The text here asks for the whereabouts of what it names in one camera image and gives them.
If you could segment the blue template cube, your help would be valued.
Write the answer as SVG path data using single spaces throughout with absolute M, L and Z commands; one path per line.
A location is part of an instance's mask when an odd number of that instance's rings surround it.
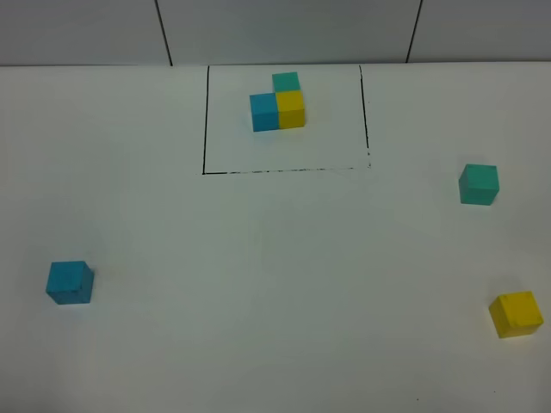
M 254 132 L 279 128 L 279 112 L 275 93 L 250 95 L 250 105 Z

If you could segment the green template cube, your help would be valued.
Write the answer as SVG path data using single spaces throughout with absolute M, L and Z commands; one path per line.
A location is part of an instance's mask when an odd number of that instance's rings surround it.
M 300 81 L 296 71 L 273 74 L 272 83 L 276 93 L 300 90 Z

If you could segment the yellow template cube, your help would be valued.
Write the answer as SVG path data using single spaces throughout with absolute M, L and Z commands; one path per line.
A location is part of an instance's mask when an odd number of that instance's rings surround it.
M 301 90 L 276 92 L 279 128 L 303 127 L 306 124 L 306 110 Z

